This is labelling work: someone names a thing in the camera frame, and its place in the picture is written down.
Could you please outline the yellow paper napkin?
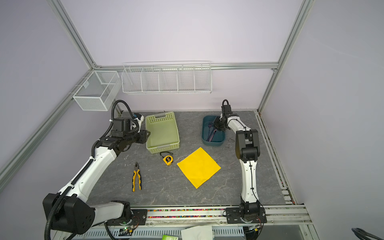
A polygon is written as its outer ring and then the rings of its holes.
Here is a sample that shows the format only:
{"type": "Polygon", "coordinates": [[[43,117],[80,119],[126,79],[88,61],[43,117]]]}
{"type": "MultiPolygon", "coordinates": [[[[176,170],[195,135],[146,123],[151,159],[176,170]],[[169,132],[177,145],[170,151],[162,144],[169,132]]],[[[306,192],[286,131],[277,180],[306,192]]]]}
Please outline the yellow paper napkin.
{"type": "Polygon", "coordinates": [[[221,169],[203,148],[198,148],[177,165],[196,189],[221,169]]]}

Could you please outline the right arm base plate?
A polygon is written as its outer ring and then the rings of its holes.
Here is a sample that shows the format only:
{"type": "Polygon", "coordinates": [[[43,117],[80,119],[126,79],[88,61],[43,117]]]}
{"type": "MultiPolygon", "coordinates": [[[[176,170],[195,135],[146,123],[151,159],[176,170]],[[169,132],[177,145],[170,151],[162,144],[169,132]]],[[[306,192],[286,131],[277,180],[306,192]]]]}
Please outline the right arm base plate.
{"type": "Polygon", "coordinates": [[[267,215],[264,208],[261,207],[258,213],[241,213],[239,207],[226,208],[223,216],[228,224],[264,224],[267,222],[267,215]]]}

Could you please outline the purple metal spoon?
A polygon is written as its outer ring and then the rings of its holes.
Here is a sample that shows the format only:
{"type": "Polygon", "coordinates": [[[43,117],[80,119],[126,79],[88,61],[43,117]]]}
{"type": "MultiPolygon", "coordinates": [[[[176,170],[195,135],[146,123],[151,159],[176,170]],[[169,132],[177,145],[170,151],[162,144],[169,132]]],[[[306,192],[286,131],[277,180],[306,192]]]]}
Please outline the purple metal spoon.
{"type": "Polygon", "coordinates": [[[216,129],[216,128],[214,128],[214,129],[213,129],[213,131],[211,132],[211,135],[210,135],[210,139],[209,139],[209,142],[211,142],[211,141],[213,140],[213,137],[214,137],[214,135],[215,135],[216,131],[217,131],[217,129],[216,129]]]}

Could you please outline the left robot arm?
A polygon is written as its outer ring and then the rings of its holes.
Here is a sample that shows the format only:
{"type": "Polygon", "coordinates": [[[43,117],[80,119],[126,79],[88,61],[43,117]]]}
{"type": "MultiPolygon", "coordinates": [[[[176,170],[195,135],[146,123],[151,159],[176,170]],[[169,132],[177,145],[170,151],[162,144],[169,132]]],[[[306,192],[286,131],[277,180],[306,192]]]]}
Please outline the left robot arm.
{"type": "Polygon", "coordinates": [[[91,227],[108,224],[118,220],[129,224],[134,215],[131,204],[126,201],[112,201],[97,206],[88,205],[87,201],[94,186],[107,169],[119,156],[128,151],[132,144],[144,144],[151,133],[142,130],[144,116],[128,109],[129,117],[115,117],[116,106],[123,100],[113,103],[110,125],[106,132],[97,139],[91,148],[91,155],[79,172],[56,194],[48,194],[43,200],[46,215],[44,239],[51,239],[51,231],[70,233],[70,240],[76,235],[86,233],[91,227]]]}

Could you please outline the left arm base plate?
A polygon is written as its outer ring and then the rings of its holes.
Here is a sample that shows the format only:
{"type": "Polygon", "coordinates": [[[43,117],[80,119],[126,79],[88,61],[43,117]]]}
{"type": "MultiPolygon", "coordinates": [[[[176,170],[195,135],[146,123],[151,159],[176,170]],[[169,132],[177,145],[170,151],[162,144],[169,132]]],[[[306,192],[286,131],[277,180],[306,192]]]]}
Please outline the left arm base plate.
{"type": "Polygon", "coordinates": [[[114,220],[108,220],[108,226],[143,226],[146,224],[148,209],[131,210],[130,219],[120,217],[114,220]]]}

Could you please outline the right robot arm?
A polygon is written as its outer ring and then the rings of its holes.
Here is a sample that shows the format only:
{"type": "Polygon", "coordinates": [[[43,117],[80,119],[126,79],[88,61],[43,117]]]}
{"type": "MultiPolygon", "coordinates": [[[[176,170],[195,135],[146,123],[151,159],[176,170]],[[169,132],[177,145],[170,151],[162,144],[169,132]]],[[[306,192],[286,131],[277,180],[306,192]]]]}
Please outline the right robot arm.
{"type": "Polygon", "coordinates": [[[240,162],[242,173],[242,193],[239,204],[241,220],[252,222],[248,217],[263,223],[264,208],[259,200],[256,183],[256,169],[261,154],[259,133],[243,123],[239,115],[233,113],[228,100],[223,100],[222,113],[214,120],[214,127],[219,131],[231,130],[235,133],[235,153],[240,162]]]}

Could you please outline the purple metal fork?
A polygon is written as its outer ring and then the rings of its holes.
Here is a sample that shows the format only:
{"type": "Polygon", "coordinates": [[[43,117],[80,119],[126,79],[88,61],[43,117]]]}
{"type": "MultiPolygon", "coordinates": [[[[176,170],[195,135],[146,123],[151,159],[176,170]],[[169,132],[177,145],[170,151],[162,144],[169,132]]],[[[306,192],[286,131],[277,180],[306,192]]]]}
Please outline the purple metal fork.
{"type": "Polygon", "coordinates": [[[210,139],[210,135],[211,135],[211,128],[208,128],[208,134],[207,134],[207,138],[206,138],[206,141],[208,142],[209,139],[210,139]]]}

